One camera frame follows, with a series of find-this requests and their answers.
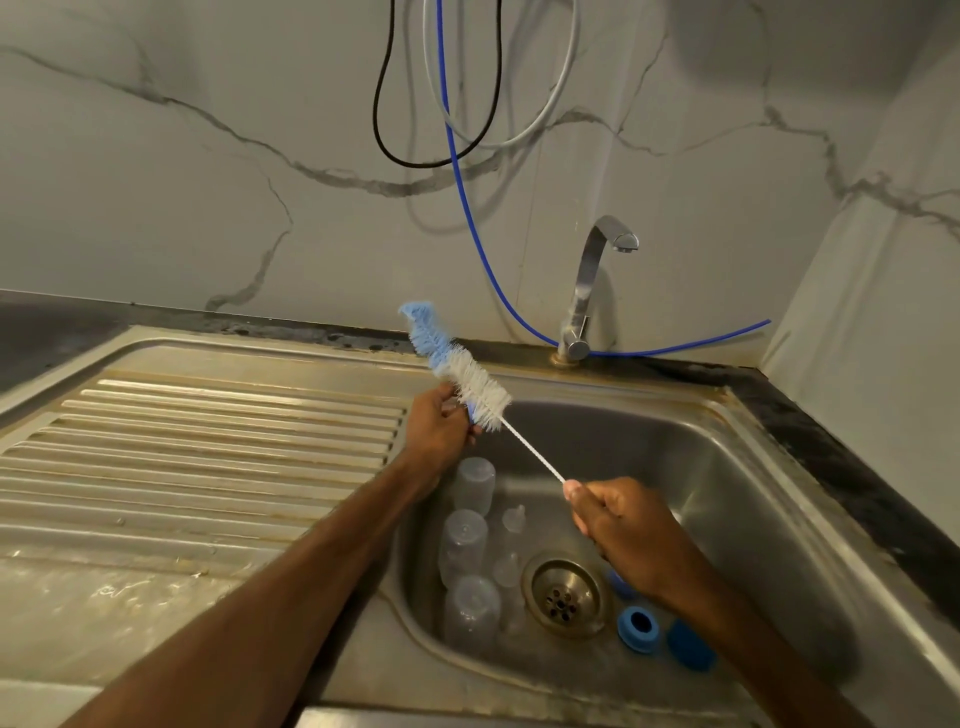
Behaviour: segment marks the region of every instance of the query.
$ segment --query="blue brush tip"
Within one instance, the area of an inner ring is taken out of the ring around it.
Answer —
[[[414,350],[429,360],[430,369],[436,371],[450,355],[453,342],[437,326],[437,315],[429,301],[405,303],[400,313],[410,322],[410,343]]]

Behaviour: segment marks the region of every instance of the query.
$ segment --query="kitchen sink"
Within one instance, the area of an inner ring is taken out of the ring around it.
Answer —
[[[660,490],[710,561],[877,726],[956,725],[960,635],[732,394],[491,371],[516,399],[511,423],[561,473]],[[0,725],[56,725],[276,557],[396,456],[410,399],[433,383],[405,354],[133,328],[8,393]],[[301,725],[766,723],[722,661],[697,673],[662,639],[652,655],[620,642],[626,603],[609,566],[512,435],[468,454],[497,468],[483,572],[519,555],[523,621],[483,654],[444,643],[447,479],[349,601],[303,688]],[[526,527],[510,534],[501,516],[518,505]],[[674,619],[630,603],[662,632]]]

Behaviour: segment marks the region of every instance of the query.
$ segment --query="person's left arm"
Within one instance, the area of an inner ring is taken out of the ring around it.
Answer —
[[[272,564],[130,667],[62,728],[275,728],[401,514],[471,430],[449,385],[414,400],[403,452]]]

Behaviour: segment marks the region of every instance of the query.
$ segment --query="cable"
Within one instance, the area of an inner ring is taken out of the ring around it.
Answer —
[[[490,126],[493,123],[493,117],[496,115],[496,105],[500,100],[500,81],[503,76],[503,0],[496,0],[496,83],[493,86],[493,102],[490,106],[490,113],[487,115],[487,122],[480,130],[480,134],[469,143],[467,148],[458,154],[457,159],[465,157],[480,144],[480,141],[487,135]],[[390,56],[394,52],[394,32],[395,32],[396,0],[390,0],[390,32],[387,35],[387,51],[383,55],[383,63],[380,65],[380,76],[376,80],[376,91],[373,92],[373,138],[376,139],[376,145],[380,151],[392,162],[399,164],[407,169],[436,169],[450,163],[450,159],[438,159],[437,161],[406,161],[396,157],[380,137],[380,122],[378,120],[380,111],[380,90],[383,88],[383,79],[387,75],[387,66],[390,65]]]
[[[444,107],[449,108],[449,99],[446,92],[446,58],[444,57],[444,0],[437,0],[437,60],[438,66],[440,67],[440,91],[443,95]],[[464,216],[467,218],[467,227],[470,230],[470,235],[473,237],[473,244],[476,246],[477,253],[480,255],[480,262],[483,263],[484,270],[487,272],[487,278],[490,279],[493,290],[496,291],[497,297],[500,299],[500,302],[503,303],[504,307],[510,312],[510,315],[513,316],[522,327],[550,346],[558,346],[558,343],[554,339],[551,339],[549,336],[545,336],[524,321],[523,317],[516,312],[516,309],[507,300],[507,297],[503,293],[503,289],[500,288],[500,283],[497,282],[496,276],[493,274],[493,268],[490,267],[490,262],[487,260],[487,253],[483,249],[483,243],[480,242],[480,233],[477,232],[476,224],[473,222],[473,213],[470,211],[470,203],[467,199],[467,191],[464,189],[464,179],[460,174],[460,163],[456,158],[457,146],[453,138],[453,130],[450,129],[449,125],[446,126],[446,145],[450,150],[450,157],[453,159],[453,178],[457,183],[457,191],[460,193],[460,204],[464,208]],[[711,336],[708,339],[690,341],[685,344],[677,344],[672,347],[651,349],[647,352],[590,352],[590,355],[625,357],[654,356],[662,353],[682,352],[687,349],[695,349],[696,347],[702,347],[707,344],[715,344],[718,341],[733,339],[735,336],[741,336],[745,333],[749,333],[750,331],[756,331],[758,328],[763,328],[771,323],[772,322],[770,319],[764,319],[756,324],[739,328],[736,331],[731,331],[730,333],[720,334],[719,336]]]
[[[537,114],[529,126],[524,129],[522,132],[514,136],[513,138],[507,139],[506,141],[494,142],[494,143],[476,143],[476,146],[480,149],[505,149],[507,147],[512,147],[515,144],[519,144],[521,141],[526,139],[537,129],[539,129],[543,122],[547,120],[551,113],[553,113],[554,107],[557,106],[557,102],[560,100],[560,94],[564,91],[564,86],[566,85],[566,79],[570,75],[570,68],[573,67],[573,57],[576,54],[577,49],[577,39],[580,37],[580,0],[573,0],[573,7],[571,8],[573,12],[573,18],[570,21],[570,40],[566,45],[566,57],[564,58],[564,67],[560,71],[560,77],[557,79],[557,82],[554,84],[553,91],[550,93],[550,96],[547,98],[546,104],[540,110],[540,113]],[[437,95],[437,82],[433,77],[433,68],[430,62],[430,43],[428,39],[430,38],[430,0],[423,0],[423,65],[426,69],[426,78],[430,84],[430,94],[433,96],[434,103],[437,105],[437,109],[440,110],[440,113],[444,115],[447,126],[452,129],[457,136],[464,141],[470,139],[469,134],[462,131],[458,126],[457,122],[453,120],[453,117],[450,116],[449,108],[445,104],[440,96]]]

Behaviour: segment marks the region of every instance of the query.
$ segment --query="black cable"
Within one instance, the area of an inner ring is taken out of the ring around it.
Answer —
[[[480,134],[467,145],[467,148],[457,154],[457,159],[462,159],[474,149],[477,144],[483,141],[487,135],[490,126],[493,123],[493,117],[496,114],[496,104],[500,99],[500,80],[503,72],[503,40],[502,40],[502,22],[501,11],[503,10],[503,0],[496,0],[496,85],[493,87],[493,103],[490,106],[490,114],[487,116],[487,123],[483,125]],[[436,169],[450,163],[450,158],[438,159],[437,161],[405,161],[391,154],[390,150],[383,143],[380,137],[380,124],[377,116],[380,108],[380,89],[383,88],[383,78],[387,75],[387,66],[390,65],[390,56],[394,52],[394,22],[396,16],[396,0],[390,0],[390,33],[387,35],[387,52],[383,56],[383,65],[380,66],[380,77],[376,80],[376,91],[373,92],[373,137],[376,139],[376,145],[380,151],[390,160],[401,167],[408,169]]]

